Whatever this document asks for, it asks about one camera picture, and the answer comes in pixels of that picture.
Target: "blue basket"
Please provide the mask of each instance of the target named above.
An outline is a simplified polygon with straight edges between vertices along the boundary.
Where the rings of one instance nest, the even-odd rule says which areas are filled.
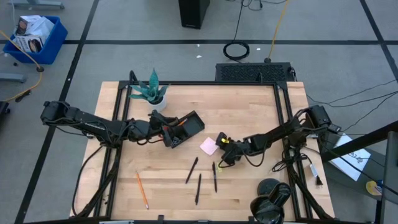
[[[42,50],[39,53],[27,53],[27,54],[29,54],[39,64],[51,65],[54,62],[55,58],[57,57],[57,54],[61,49],[63,41],[67,37],[68,31],[62,25],[59,17],[46,16],[46,18],[54,23],[54,27],[51,30],[49,37],[47,38]],[[9,41],[4,46],[2,51],[11,54],[15,59],[17,59],[22,63],[33,63],[33,61],[29,59],[29,57],[27,57],[24,53],[19,51]]]

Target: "sticky note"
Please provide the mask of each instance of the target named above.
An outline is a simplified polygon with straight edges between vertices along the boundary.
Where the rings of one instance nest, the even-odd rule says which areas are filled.
[[[216,142],[214,140],[207,137],[206,140],[200,145],[200,148],[203,150],[203,152],[211,156],[217,150],[218,146],[216,146]]]

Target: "wooden tabletop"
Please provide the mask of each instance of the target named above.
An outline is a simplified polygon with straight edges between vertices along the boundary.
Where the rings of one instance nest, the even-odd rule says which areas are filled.
[[[111,119],[118,82],[103,82],[95,115]],[[303,83],[288,83],[293,114],[308,106]],[[281,95],[284,118],[287,115]],[[207,138],[216,139],[219,132],[235,140],[256,133],[266,133],[279,125],[275,98],[270,86],[170,86],[167,90],[167,107],[164,116],[182,117],[195,110],[205,123],[205,129],[188,141],[171,149],[162,142],[138,146],[125,141],[114,198],[112,219],[156,220],[165,215],[166,220],[227,220],[247,221],[251,216],[249,204],[257,197],[257,185],[265,178],[275,178],[289,183],[287,171],[271,172],[272,166],[281,159],[282,143],[275,142],[265,153],[260,167],[253,167],[242,158],[235,166],[217,173],[218,192],[214,190],[211,165],[221,160],[223,151],[212,156],[205,154],[199,145]],[[128,118],[149,120],[149,105],[144,100],[131,100]],[[318,150],[316,140],[308,139],[308,147]],[[98,141],[88,140],[84,160],[97,149]],[[98,188],[104,160],[103,149],[89,161],[81,175],[76,196],[77,211],[83,209]],[[322,180],[323,187],[315,185],[309,161],[303,161],[309,191],[331,216],[334,216],[330,194],[320,156],[302,149],[311,158]],[[195,158],[199,161],[190,181],[185,180]],[[253,163],[261,155],[250,157]],[[137,183],[138,171],[149,203],[146,210]],[[195,205],[199,174],[202,176],[200,198]],[[301,216],[305,217],[302,194],[297,188]],[[105,193],[101,214],[104,214],[108,193]],[[294,221],[291,198],[284,205],[285,221]]]

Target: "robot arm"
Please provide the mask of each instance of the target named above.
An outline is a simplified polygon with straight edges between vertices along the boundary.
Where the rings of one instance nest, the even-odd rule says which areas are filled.
[[[222,161],[233,166],[242,156],[256,156],[270,148],[273,142],[287,137],[290,146],[303,147],[309,134],[318,134],[325,131],[338,133],[340,127],[331,123],[323,106],[312,106],[299,110],[292,119],[265,134],[248,136],[243,141],[234,141],[227,138],[224,133],[219,133],[216,145],[225,153]]]
[[[172,145],[172,139],[183,132],[178,125],[178,118],[162,116],[156,110],[149,114],[149,122],[135,119],[110,121],[81,111],[63,101],[46,101],[44,106],[40,116],[44,125],[73,127],[84,135],[95,136],[106,147],[117,147],[124,140],[145,144],[158,135],[162,136],[168,147]]]

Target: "black pen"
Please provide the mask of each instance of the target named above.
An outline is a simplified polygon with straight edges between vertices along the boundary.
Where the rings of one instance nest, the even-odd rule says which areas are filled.
[[[217,176],[216,176],[216,164],[213,162],[213,178],[214,178],[214,189],[217,193]]]
[[[196,166],[196,164],[198,163],[198,158],[196,158],[195,159],[195,162],[193,162],[193,164],[192,164],[192,168],[191,168],[191,171],[189,172],[189,174],[188,174],[188,177],[187,177],[187,180],[185,181],[185,184],[187,184],[188,183],[188,181],[189,181],[189,178],[191,177],[191,174],[192,174],[192,171],[193,171],[193,168],[195,168],[195,166]]]
[[[197,191],[197,196],[196,196],[196,198],[195,198],[195,203],[196,203],[196,205],[198,205],[198,202],[199,202],[200,181],[201,181],[201,174],[199,174],[198,191]]]

